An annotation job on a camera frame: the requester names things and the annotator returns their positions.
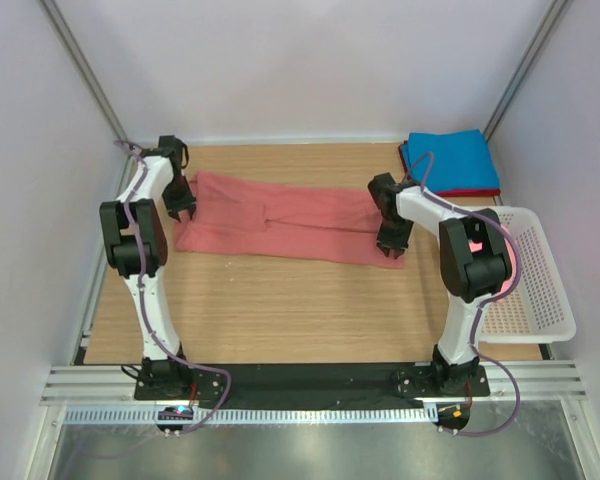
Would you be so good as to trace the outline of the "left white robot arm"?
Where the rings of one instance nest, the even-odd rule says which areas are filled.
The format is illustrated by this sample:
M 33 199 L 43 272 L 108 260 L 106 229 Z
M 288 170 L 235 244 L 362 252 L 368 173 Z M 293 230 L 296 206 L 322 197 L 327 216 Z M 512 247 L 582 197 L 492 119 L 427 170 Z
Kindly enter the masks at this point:
M 140 365 L 121 370 L 136 382 L 135 399 L 179 400 L 193 380 L 166 299 L 168 242 L 157 204 L 162 201 L 177 222 L 193 218 L 196 198 L 184 174 L 188 147 L 174 135 L 161 136 L 154 148 L 124 140 L 116 145 L 136 171 L 115 200 L 100 205 L 99 216 L 107 262 L 129 289 L 143 343 Z

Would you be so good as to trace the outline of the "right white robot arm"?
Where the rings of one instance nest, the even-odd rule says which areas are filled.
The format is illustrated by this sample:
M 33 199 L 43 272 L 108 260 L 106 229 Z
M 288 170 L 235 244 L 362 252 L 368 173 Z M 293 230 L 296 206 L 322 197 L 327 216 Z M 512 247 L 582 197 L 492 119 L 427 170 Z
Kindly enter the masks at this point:
M 376 246 L 387 257 L 403 255 L 415 224 L 434 234 L 440 275 L 448 293 L 446 323 L 434 346 L 430 382 L 452 396 L 478 371 L 479 330 L 489 305 L 519 281 L 519 253 L 495 210 L 468 210 L 432 193 L 423 184 L 373 177 L 369 193 L 381 214 Z

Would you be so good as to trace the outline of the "salmon pink t-shirt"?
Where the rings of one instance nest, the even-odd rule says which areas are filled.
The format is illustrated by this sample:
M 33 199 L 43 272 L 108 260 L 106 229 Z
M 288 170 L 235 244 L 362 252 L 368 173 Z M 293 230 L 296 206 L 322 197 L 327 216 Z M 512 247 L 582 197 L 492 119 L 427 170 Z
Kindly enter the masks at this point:
M 180 252 L 264 255 L 402 269 L 376 246 L 382 217 L 371 196 L 343 188 L 250 181 L 200 171 L 191 220 L 174 225 Z

